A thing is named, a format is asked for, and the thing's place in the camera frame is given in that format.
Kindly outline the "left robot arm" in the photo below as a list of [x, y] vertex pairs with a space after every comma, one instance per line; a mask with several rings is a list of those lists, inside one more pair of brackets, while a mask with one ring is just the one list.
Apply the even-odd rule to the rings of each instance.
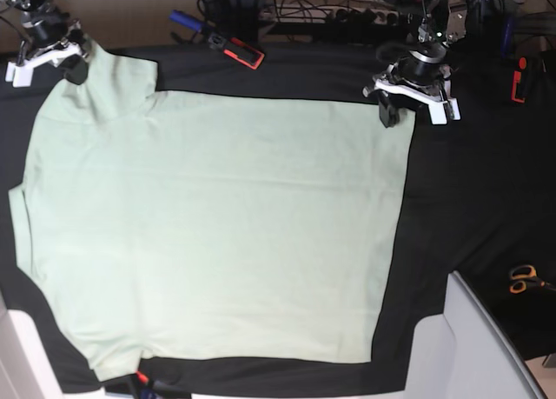
[[396, 8], [411, 18], [412, 28], [406, 40], [376, 48], [377, 60], [387, 67], [373, 75], [363, 96], [377, 100], [386, 128], [400, 122], [402, 104], [409, 100], [426, 106], [434, 125], [459, 120], [459, 105], [451, 94], [453, 70], [446, 58], [448, 47], [467, 33], [466, 0], [399, 0]]

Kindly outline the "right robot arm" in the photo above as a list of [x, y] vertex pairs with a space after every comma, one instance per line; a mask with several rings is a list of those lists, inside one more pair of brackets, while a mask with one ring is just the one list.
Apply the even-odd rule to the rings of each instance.
[[89, 39], [81, 22], [60, 10], [54, 0], [1, 0], [1, 12], [19, 10], [19, 50], [7, 63], [5, 81], [15, 88], [29, 87], [34, 71], [48, 64], [75, 85], [84, 83], [89, 72]]

